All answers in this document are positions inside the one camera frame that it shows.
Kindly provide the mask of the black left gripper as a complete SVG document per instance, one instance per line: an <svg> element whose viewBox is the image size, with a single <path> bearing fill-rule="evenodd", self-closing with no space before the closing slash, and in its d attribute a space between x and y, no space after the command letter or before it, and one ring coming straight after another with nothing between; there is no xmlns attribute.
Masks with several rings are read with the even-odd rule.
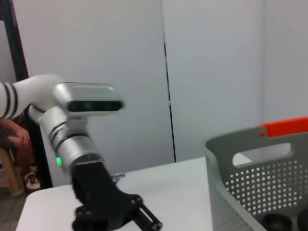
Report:
<svg viewBox="0 0 308 231"><path fill-rule="evenodd" d="M134 221L142 231L160 231L163 223L139 195L117 188L102 162L77 164L71 173L76 198L75 231L115 231Z"/></svg>

